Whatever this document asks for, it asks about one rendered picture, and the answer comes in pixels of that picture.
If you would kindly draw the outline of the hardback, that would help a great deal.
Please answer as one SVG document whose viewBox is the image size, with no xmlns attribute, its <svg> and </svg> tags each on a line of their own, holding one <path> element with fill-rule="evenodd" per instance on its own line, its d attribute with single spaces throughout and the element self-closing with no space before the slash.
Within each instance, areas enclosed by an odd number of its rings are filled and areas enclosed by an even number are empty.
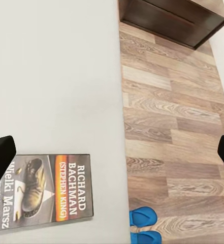
<svg viewBox="0 0 224 244">
<path fill-rule="evenodd" d="M 90 154 L 16 154 L 0 180 L 0 230 L 93 212 Z"/>
</svg>

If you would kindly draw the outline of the sandal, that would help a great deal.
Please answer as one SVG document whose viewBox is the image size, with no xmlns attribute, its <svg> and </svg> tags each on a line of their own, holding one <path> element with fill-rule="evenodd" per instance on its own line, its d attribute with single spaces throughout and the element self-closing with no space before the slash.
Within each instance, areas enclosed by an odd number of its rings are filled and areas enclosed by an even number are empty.
<svg viewBox="0 0 224 244">
<path fill-rule="evenodd" d="M 157 223 L 157 214 L 150 207 L 140 207 L 129 211 L 130 226 L 144 227 Z"/>
<path fill-rule="evenodd" d="M 161 242 L 162 237 L 157 231 L 131 232 L 131 244 L 161 244 Z"/>
</svg>

